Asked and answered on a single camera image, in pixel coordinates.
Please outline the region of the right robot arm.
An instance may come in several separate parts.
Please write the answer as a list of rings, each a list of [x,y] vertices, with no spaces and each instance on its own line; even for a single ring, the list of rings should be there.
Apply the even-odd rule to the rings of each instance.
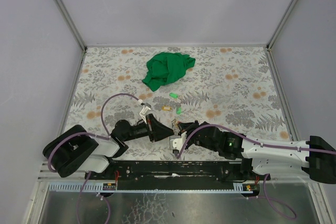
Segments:
[[[181,153],[194,144],[229,160],[246,159],[258,175],[308,175],[312,181],[335,184],[335,148],[319,136],[279,144],[207,122],[178,122],[177,127],[184,141]]]

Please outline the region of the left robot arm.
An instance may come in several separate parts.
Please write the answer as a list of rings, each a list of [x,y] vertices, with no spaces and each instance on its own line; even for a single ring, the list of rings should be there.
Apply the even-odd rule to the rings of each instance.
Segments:
[[[145,116],[136,125],[119,120],[109,137],[87,132],[77,124],[57,137],[43,149],[48,168],[62,178],[78,170],[102,173],[109,166],[109,159],[122,156],[127,141],[148,137],[151,142],[164,140],[173,130],[159,122],[153,114]]]

